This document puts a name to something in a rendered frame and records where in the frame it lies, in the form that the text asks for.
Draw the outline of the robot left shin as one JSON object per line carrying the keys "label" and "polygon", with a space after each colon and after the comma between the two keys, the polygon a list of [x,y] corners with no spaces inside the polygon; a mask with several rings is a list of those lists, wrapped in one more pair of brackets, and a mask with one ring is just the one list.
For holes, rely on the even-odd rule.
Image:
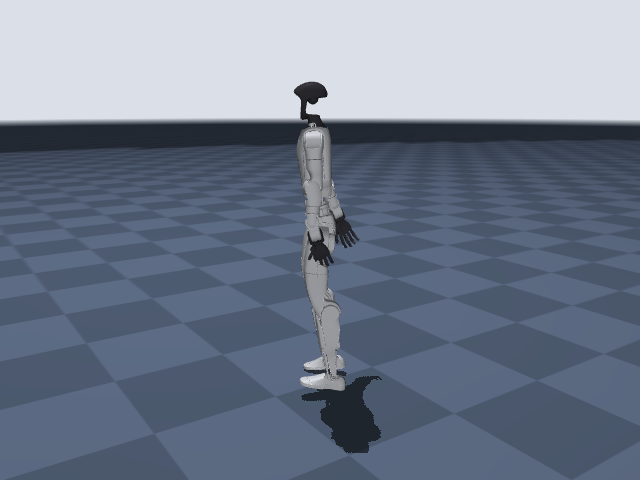
{"label": "robot left shin", "polygon": [[[326,378],[337,378],[337,350],[340,349],[339,309],[334,305],[327,305],[321,312],[321,319],[317,319],[315,312],[318,342],[326,368]],[[326,354],[326,355],[325,355]],[[330,375],[328,373],[328,367]],[[330,378],[331,376],[331,378]],[[335,378],[332,378],[335,376]]]}

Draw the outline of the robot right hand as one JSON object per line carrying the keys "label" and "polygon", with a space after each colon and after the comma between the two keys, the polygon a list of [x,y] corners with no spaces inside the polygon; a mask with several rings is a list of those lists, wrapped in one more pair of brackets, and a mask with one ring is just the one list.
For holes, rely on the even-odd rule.
{"label": "robot right hand", "polygon": [[[341,208],[341,210],[342,210],[342,208]],[[330,211],[330,212],[332,213],[332,211]],[[343,210],[342,210],[342,212],[343,212]],[[333,214],[333,213],[332,213],[332,214]],[[334,216],[334,215],[333,215],[333,216]],[[350,242],[349,242],[349,240],[348,240],[348,238],[347,238],[346,234],[348,235],[349,239],[352,241],[352,243],[353,243],[353,244],[356,244],[356,242],[355,242],[355,241],[353,240],[353,238],[351,237],[351,235],[350,235],[349,231],[351,232],[351,234],[354,236],[354,238],[355,238],[356,240],[359,240],[359,238],[355,235],[354,231],[351,229],[350,224],[349,224],[346,220],[344,220],[344,218],[345,218],[344,212],[343,212],[343,216],[342,216],[342,217],[340,217],[340,218],[338,218],[338,219],[335,219],[335,217],[334,217],[335,222],[336,222],[336,235],[335,235],[335,242],[338,244],[338,235],[339,235],[339,236],[340,236],[340,239],[341,239],[341,242],[342,242],[342,244],[343,244],[343,246],[344,246],[345,248],[347,248],[347,246],[346,246],[346,244],[345,244],[345,242],[344,242],[343,236],[344,236],[344,238],[345,238],[345,240],[346,240],[347,244],[348,244],[350,247],[352,247],[352,245],[350,244]]]}

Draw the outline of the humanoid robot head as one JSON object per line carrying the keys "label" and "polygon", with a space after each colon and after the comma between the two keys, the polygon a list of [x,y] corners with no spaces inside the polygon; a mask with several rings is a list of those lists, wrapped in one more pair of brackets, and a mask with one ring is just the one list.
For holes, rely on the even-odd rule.
{"label": "humanoid robot head", "polygon": [[[300,118],[302,120],[308,119],[308,124],[314,122],[316,124],[316,127],[326,128],[324,123],[321,121],[319,115],[306,113],[307,101],[310,104],[316,104],[319,98],[327,97],[328,93],[326,88],[318,82],[306,82],[299,85],[294,90],[294,93],[301,99]],[[315,124],[314,124],[314,127],[315,127]],[[307,127],[311,127],[311,126],[307,126]]]}

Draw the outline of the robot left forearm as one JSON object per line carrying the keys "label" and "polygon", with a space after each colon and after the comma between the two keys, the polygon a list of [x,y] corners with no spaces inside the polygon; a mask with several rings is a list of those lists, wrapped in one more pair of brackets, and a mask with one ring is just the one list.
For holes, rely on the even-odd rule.
{"label": "robot left forearm", "polygon": [[322,239],[317,218],[320,216],[322,194],[319,184],[315,181],[307,183],[305,190],[307,195],[307,200],[304,202],[305,216],[307,216],[305,226],[309,231],[311,241],[314,242]]}

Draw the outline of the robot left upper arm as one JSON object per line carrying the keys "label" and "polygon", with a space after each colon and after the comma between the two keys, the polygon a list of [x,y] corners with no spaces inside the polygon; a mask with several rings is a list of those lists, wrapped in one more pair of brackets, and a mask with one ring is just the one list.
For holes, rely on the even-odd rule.
{"label": "robot left upper arm", "polygon": [[[310,131],[304,134],[303,146],[306,154],[306,168],[310,174],[310,179],[302,186],[302,191],[306,195],[305,187],[307,183],[315,181],[323,188],[323,161],[322,152],[324,148],[324,137],[320,131]],[[307,195],[306,195],[307,196]]]}

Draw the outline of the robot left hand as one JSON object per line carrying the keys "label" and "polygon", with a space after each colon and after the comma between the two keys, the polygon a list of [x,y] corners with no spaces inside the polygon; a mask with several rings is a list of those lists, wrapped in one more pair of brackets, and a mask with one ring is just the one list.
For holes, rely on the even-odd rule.
{"label": "robot left hand", "polygon": [[323,233],[322,233],[321,229],[320,229],[320,233],[321,233],[322,239],[318,240],[318,241],[315,241],[315,242],[311,241],[309,231],[307,233],[308,234],[308,238],[309,238],[309,242],[312,245],[312,247],[310,248],[311,253],[310,253],[309,257],[308,257],[308,260],[311,260],[311,258],[313,256],[313,259],[315,260],[315,262],[317,262],[319,260],[320,264],[322,266],[324,266],[323,265],[323,261],[322,261],[322,259],[324,259],[324,262],[325,262],[326,266],[329,266],[329,263],[328,263],[326,257],[328,256],[328,259],[329,259],[330,263],[333,264],[334,261],[331,258],[329,249],[327,248],[327,246],[325,244],[323,244],[324,237],[323,237]]}

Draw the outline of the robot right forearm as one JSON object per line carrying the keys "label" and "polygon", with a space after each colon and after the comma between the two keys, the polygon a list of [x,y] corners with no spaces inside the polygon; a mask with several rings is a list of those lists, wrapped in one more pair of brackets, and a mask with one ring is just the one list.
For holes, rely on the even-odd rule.
{"label": "robot right forearm", "polygon": [[335,219],[338,219],[343,216],[343,212],[341,210],[339,200],[336,199],[337,195],[334,189],[335,189],[334,182],[331,178],[331,196],[324,197],[324,199],[327,203],[329,203],[330,211],[332,211]]}

